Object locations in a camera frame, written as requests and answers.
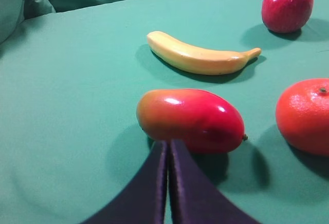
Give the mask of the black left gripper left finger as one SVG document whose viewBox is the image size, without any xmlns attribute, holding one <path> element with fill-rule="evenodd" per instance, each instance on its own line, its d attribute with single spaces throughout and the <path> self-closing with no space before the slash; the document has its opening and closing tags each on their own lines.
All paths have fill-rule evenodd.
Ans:
<svg viewBox="0 0 329 224">
<path fill-rule="evenodd" d="M 142 167 L 105 207 L 83 223 L 163 223 L 168 144 L 155 142 Z"/>
</svg>

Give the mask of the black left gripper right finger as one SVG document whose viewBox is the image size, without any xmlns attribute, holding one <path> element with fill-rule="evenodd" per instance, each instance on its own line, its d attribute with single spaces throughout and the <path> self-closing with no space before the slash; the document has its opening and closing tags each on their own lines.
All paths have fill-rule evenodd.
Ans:
<svg viewBox="0 0 329 224">
<path fill-rule="evenodd" d="M 173 223 L 258 223 L 218 191 L 179 140 L 170 142 L 169 193 Z"/>
</svg>

